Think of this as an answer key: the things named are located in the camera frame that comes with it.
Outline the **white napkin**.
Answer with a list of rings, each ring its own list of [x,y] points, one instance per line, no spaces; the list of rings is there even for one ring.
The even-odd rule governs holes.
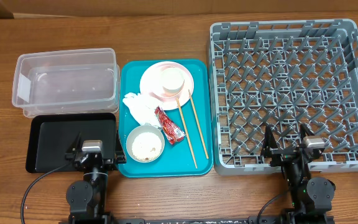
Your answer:
[[[155,109],[162,102],[150,95],[141,93],[127,93],[122,102],[129,108],[132,117],[141,125],[150,125],[161,129],[160,121],[155,114]]]

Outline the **red snack wrapper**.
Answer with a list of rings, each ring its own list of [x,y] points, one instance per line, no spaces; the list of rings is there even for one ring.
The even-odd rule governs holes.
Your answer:
[[[171,145],[184,140],[185,133],[167,116],[161,107],[156,107],[155,115],[160,122],[163,133]]]

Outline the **wooden chopstick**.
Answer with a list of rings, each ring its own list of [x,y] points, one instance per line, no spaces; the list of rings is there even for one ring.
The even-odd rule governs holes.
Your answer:
[[[191,144],[191,139],[190,139],[187,127],[186,127],[185,118],[184,118],[183,111],[182,111],[182,108],[181,108],[181,104],[180,104],[180,101],[179,101],[178,98],[176,98],[176,102],[177,102],[178,110],[180,112],[180,117],[181,117],[181,120],[182,120],[182,123],[183,123],[183,127],[184,127],[184,130],[185,130],[186,139],[187,139],[187,142],[188,142],[188,145],[189,145],[189,148],[190,148],[190,153],[191,153],[191,156],[192,156],[192,160],[194,162],[195,169],[198,169],[195,154],[194,154],[194,151],[193,151],[193,146]]]
[[[205,145],[205,141],[204,141],[204,137],[203,137],[203,132],[202,132],[202,129],[201,129],[201,126],[200,126],[200,122],[199,122],[199,119],[198,119],[198,114],[197,114],[196,107],[195,107],[195,104],[194,104],[194,101],[193,101],[192,94],[191,94],[190,90],[188,90],[188,94],[189,94],[190,102],[191,102],[191,105],[192,105],[192,108],[193,108],[193,113],[194,113],[196,124],[197,124],[197,127],[198,127],[198,132],[200,134],[200,139],[201,139],[201,143],[202,143],[202,146],[203,146],[203,149],[204,149],[204,153],[205,153],[206,159],[208,160],[209,155],[208,155],[208,152],[207,152],[207,149],[206,149],[206,145]]]

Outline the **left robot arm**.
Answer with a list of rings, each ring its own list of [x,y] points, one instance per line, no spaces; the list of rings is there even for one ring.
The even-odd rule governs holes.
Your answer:
[[[83,179],[72,183],[66,192],[70,206],[68,223],[117,223],[114,216],[105,211],[108,188],[108,172],[118,170],[119,164],[126,163],[126,156],[119,137],[109,149],[112,157],[105,157],[101,140],[81,139],[77,134],[75,140],[65,153],[69,165],[83,173]]]

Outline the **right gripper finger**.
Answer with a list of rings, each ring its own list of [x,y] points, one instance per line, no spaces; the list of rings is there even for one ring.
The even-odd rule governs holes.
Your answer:
[[[264,143],[262,149],[266,149],[268,147],[272,149],[278,148],[277,142],[274,138],[273,131],[270,125],[266,125],[265,127],[265,136],[264,136]]]
[[[307,136],[314,136],[314,133],[305,123],[300,124],[300,138],[303,139]]]

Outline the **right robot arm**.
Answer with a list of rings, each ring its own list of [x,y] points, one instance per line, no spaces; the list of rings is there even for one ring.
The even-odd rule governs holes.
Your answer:
[[[260,155],[270,158],[270,166],[280,167],[288,190],[270,199],[259,211],[257,223],[280,224],[334,224],[334,217],[326,213],[332,209],[335,184],[324,177],[312,177],[308,164],[320,158],[325,150],[324,140],[315,135],[306,124],[300,125],[301,143],[279,149],[270,126],[265,127],[265,136]],[[292,208],[285,208],[276,217],[263,216],[264,210],[278,198],[291,195]]]

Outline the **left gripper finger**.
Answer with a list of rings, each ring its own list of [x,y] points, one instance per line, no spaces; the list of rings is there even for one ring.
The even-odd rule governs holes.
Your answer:
[[[74,153],[80,146],[81,143],[81,133],[79,132],[74,141],[70,144],[70,146],[67,149],[67,153]]]
[[[120,138],[119,138],[119,133],[116,132],[116,145],[115,145],[115,155],[116,157],[124,157],[125,156],[125,153],[122,149],[122,144],[121,144],[121,141],[120,141]]]

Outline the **white rice pile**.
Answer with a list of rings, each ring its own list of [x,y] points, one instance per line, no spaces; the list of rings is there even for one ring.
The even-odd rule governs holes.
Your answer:
[[[150,132],[140,133],[132,143],[132,153],[138,161],[152,161],[161,154],[162,142],[158,135]]]

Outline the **grey bowl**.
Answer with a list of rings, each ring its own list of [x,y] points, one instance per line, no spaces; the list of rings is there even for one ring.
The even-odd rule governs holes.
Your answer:
[[[164,147],[165,147],[165,139],[164,139],[164,136],[162,134],[162,132],[158,129],[158,128],[155,128],[153,126],[150,126],[150,125],[143,125],[143,126],[138,126],[136,127],[135,129],[133,129],[130,134],[128,135],[127,137],[127,140],[126,140],[126,151],[128,153],[128,155],[135,161],[137,162],[141,162],[141,161],[138,161],[137,159],[135,159],[133,153],[132,153],[132,143],[135,139],[135,137],[137,135],[139,135],[140,133],[146,133],[146,132],[150,132],[150,133],[154,133],[156,135],[159,136],[161,142],[162,142],[162,146],[163,146],[163,150],[164,150]]]

